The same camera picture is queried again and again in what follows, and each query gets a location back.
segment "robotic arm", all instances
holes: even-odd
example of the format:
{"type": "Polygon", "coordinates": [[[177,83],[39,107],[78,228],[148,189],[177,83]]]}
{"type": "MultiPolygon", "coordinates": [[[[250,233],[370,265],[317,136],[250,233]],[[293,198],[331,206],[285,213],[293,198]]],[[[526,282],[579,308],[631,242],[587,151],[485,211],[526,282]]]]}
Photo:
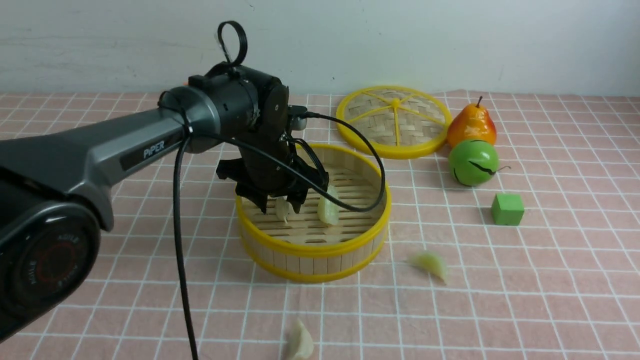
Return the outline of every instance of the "robotic arm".
{"type": "MultiPolygon", "coordinates": [[[[236,194],[263,213],[268,197],[286,196],[298,213],[310,188],[326,191],[328,173],[319,162],[307,165],[291,136],[305,128],[310,113],[289,105],[289,89],[278,78],[241,65],[246,35],[238,23],[220,24],[218,41],[227,61],[163,93],[153,110],[0,142],[0,343],[64,301],[86,279],[101,231],[114,226],[111,188],[178,148],[199,154],[221,142],[244,144],[239,146],[241,157],[221,160],[216,173],[235,181],[236,194]],[[240,38],[234,61],[221,39],[226,24],[240,38]]],[[[375,205],[360,209],[341,204],[355,211],[375,205]]],[[[174,205],[176,213],[179,206],[174,205]]],[[[178,236],[176,241],[181,250],[178,236]]],[[[183,303],[188,304],[184,282],[183,303]]]]}

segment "woven bamboo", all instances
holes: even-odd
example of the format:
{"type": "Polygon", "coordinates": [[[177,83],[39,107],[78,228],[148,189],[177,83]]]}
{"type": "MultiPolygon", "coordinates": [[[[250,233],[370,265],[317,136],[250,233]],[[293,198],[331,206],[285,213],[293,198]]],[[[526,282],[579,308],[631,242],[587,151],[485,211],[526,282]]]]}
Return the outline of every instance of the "woven bamboo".
{"type": "MultiPolygon", "coordinates": [[[[374,87],[347,96],[337,115],[351,123],[386,158],[416,158],[437,150],[451,123],[449,110],[439,100],[394,86],[374,87]]],[[[351,145],[369,152],[348,129],[339,126],[339,131],[351,145]]]]}
{"type": "MultiPolygon", "coordinates": [[[[342,147],[312,147],[340,200],[364,207],[377,197],[380,173],[369,160],[342,147]]],[[[311,163],[303,152],[300,156],[311,163]]],[[[252,202],[237,198],[241,239],[247,253],[274,274],[303,282],[340,279],[368,264],[387,239],[388,187],[385,192],[383,201],[370,212],[340,209],[340,220],[333,226],[319,220],[320,195],[313,190],[309,190],[300,213],[292,211],[286,224],[275,215],[275,199],[269,199],[263,214],[252,202]]]]}

